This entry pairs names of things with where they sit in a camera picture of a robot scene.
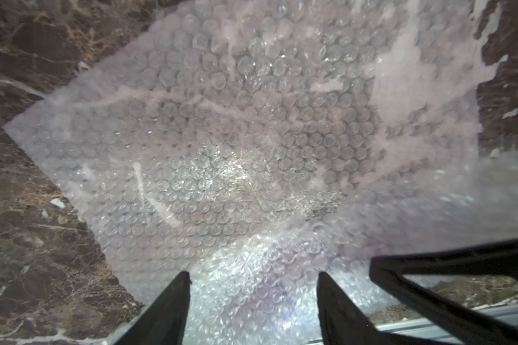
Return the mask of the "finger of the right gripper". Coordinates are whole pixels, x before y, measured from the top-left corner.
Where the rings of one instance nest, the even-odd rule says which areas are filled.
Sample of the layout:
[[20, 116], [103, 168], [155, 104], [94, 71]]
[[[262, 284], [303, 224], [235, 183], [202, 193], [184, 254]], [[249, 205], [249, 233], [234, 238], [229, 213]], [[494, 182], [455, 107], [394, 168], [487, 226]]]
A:
[[370, 279], [463, 344], [518, 344], [518, 326], [484, 306], [518, 306], [518, 239], [458, 250], [375, 257]]

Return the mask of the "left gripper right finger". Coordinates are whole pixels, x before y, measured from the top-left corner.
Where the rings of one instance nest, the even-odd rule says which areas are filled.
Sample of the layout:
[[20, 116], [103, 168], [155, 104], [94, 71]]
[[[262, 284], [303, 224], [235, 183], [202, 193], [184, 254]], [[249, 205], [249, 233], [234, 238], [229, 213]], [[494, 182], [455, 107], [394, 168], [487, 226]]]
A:
[[391, 344], [326, 272], [319, 273], [317, 305], [324, 344]]

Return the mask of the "bubble wrap sheet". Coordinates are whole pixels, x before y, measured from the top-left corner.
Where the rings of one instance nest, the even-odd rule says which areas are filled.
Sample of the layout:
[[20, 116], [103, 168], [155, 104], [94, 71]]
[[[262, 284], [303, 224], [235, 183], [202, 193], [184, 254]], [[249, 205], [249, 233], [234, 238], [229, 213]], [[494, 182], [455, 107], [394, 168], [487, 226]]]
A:
[[367, 313], [378, 254], [518, 238], [518, 153], [479, 157], [496, 66], [470, 1], [185, 1], [6, 124], [186, 344], [320, 335], [327, 271]]

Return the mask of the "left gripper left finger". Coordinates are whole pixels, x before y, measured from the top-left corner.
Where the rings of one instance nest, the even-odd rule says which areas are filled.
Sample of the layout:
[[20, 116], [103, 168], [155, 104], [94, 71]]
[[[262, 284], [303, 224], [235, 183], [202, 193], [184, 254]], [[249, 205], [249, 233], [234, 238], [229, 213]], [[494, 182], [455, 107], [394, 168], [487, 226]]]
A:
[[115, 345], [182, 345], [190, 301], [190, 274], [182, 271]]

